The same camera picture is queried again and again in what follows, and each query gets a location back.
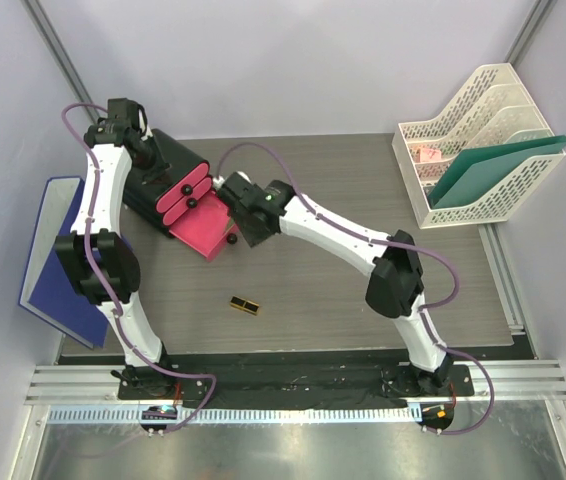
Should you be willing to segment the black drawer organizer cabinet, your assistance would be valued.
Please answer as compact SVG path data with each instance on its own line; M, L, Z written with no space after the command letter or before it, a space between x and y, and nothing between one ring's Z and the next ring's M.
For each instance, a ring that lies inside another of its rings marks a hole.
M156 210L157 201L198 164L209 162L162 130L154 129L152 134L168 169L139 170L132 167L125 182L123 203L165 236L171 237L169 229L175 222L171 226L163 223L166 212L159 213Z

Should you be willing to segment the blue binder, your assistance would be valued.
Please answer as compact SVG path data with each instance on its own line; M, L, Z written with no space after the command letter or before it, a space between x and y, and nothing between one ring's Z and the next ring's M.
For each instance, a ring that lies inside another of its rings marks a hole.
M80 177L52 177L43 190L25 269L19 305L89 349L104 345L106 318L76 294L54 250L67 235L84 190Z

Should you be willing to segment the pink drawer front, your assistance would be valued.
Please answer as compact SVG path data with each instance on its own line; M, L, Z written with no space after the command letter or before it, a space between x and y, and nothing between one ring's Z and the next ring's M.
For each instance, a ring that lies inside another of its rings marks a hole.
M201 254L208 262L238 240L238 227L227 206L210 191L198 205L185 212L169 229L172 236Z

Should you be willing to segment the green folder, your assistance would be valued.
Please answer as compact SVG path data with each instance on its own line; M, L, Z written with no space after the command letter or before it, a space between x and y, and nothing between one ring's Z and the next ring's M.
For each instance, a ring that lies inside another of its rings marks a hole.
M554 155L566 147L566 136L463 150L428 194L432 209L467 206L496 186L524 161Z

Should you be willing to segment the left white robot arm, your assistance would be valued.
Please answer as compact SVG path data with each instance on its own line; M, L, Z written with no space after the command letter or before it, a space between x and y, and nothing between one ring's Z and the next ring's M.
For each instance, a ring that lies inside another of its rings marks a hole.
M121 236L124 187L135 161L155 163L147 144L151 137L144 108L135 101L110 99L104 115L80 135L67 115L61 118L85 150L87 171L83 196L69 233L59 235L54 251L72 286L106 318L125 356L129 374L143 373L142 388L153 398L168 397L176 385L163 342L142 307L140 264Z

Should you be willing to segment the aluminium rail frame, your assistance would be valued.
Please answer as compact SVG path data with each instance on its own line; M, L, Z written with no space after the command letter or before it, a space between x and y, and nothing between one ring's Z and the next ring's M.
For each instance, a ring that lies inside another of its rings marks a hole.
M467 362L452 367L448 384L436 391L419 385L406 365L273 364L216 365L211 407L230 409L377 408L401 400L435 402L566 399L566 380L555 361ZM37 404L161 402L195 406L209 390L206 380L167 380L147 386L125 380L110 366L36 368L26 401Z

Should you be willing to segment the pink paper note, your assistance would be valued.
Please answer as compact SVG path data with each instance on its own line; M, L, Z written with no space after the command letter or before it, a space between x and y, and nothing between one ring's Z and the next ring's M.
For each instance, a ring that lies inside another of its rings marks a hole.
M439 162L441 160L442 152L437 148L421 146L416 151L417 163L432 163Z

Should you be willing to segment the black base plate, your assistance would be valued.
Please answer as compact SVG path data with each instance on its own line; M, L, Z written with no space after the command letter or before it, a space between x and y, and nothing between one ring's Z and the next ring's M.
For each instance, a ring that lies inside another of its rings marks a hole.
M213 374L210 408L337 409L396 405L403 398L472 396L469 368L446 360L434 381L404 350L187 354L174 370Z

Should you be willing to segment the white mesh file rack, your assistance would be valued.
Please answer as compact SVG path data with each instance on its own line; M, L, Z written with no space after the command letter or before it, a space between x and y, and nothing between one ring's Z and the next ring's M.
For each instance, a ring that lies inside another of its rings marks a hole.
M509 63L478 67L442 111L397 126L392 148L422 229L498 223L566 155Z

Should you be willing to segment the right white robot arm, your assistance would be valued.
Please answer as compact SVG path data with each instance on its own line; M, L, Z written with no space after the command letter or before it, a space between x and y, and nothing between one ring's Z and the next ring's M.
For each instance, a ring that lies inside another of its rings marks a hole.
M241 172L213 179L219 200L251 247L281 234L311 243L347 262L368 280L366 304L393 321L420 391L435 395L451 381L453 364L429 315L423 268L407 232L369 230L298 194L282 181L262 188Z

